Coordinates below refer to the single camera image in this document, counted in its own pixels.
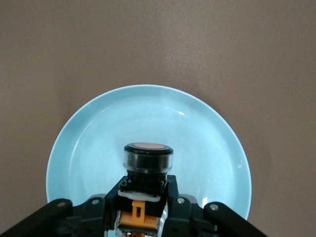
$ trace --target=screw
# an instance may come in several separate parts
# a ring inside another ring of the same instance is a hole
[[[64,206],[64,205],[66,205],[66,203],[65,203],[64,201],[61,201],[61,202],[59,202],[59,203],[57,204],[58,207],[61,207],[61,206]]]
[[[98,204],[100,201],[99,199],[94,199],[91,201],[92,205]]]
[[[216,205],[216,204],[211,204],[209,207],[211,208],[212,211],[218,210],[218,205]]]
[[[179,198],[177,199],[177,202],[178,202],[179,204],[184,204],[185,200],[184,200],[184,198],[179,197]]]

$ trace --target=orange plastic part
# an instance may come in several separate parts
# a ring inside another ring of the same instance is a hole
[[[133,212],[123,211],[120,217],[120,224],[139,228],[157,228],[157,217],[145,215],[145,202],[133,201]]]
[[[133,233],[133,237],[145,237],[143,233]]]

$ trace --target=light blue plate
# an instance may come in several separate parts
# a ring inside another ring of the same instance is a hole
[[[79,109],[58,135],[50,154],[48,201],[74,205],[106,194],[123,175],[123,148],[132,142],[174,149],[173,168],[181,194],[199,205],[219,201],[244,219],[251,178],[243,148],[230,126],[211,107],[183,91],[133,85],[104,93]]]

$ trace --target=brown background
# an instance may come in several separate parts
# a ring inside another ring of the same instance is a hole
[[[0,233],[45,205],[51,147],[130,84],[216,109],[248,156],[249,221],[316,236],[316,1],[1,1]]]

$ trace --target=brown wall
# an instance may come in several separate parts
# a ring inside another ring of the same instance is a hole
[[[216,109],[248,156],[249,221],[316,233],[316,1],[1,1],[0,233],[46,203],[54,140],[130,84]]]

